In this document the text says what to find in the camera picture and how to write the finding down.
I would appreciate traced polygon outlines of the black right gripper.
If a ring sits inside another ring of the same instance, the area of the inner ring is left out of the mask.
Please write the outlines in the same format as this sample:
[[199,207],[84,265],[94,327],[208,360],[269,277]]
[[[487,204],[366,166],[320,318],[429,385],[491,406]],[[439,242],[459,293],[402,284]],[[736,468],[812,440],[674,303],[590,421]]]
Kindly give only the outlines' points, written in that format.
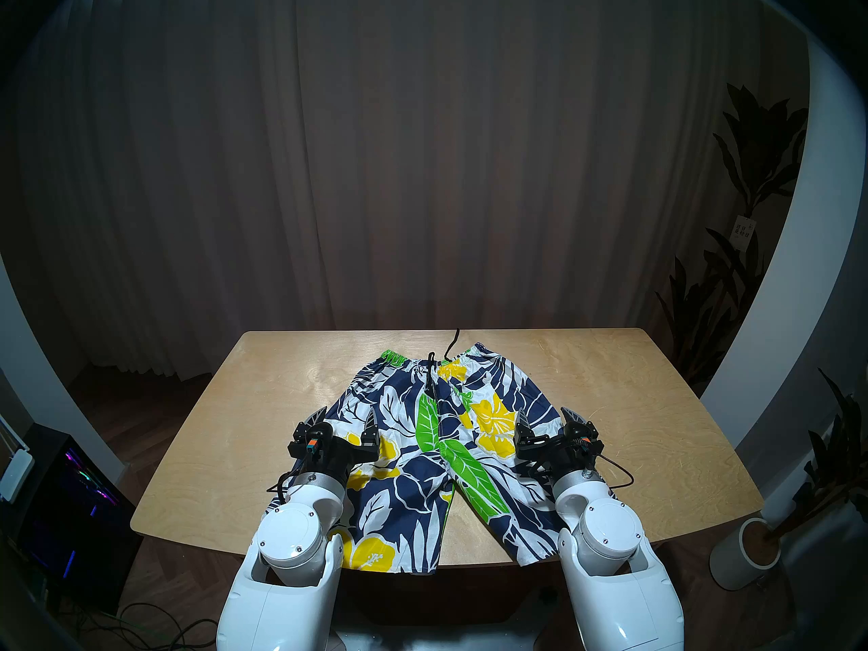
[[516,415],[516,473],[536,481],[559,481],[574,471],[595,471],[603,453],[598,431],[577,412],[561,408],[563,433],[556,436],[533,433],[525,411]]

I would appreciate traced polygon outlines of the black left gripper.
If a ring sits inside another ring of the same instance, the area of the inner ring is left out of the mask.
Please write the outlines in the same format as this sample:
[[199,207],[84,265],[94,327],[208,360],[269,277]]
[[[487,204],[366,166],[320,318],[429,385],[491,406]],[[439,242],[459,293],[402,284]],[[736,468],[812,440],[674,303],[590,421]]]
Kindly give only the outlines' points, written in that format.
[[288,445],[288,452],[295,460],[290,474],[322,474],[347,484],[353,467],[379,459],[376,410],[368,412],[359,445],[334,435],[331,425],[318,425],[327,410],[328,407],[323,406],[298,423]]

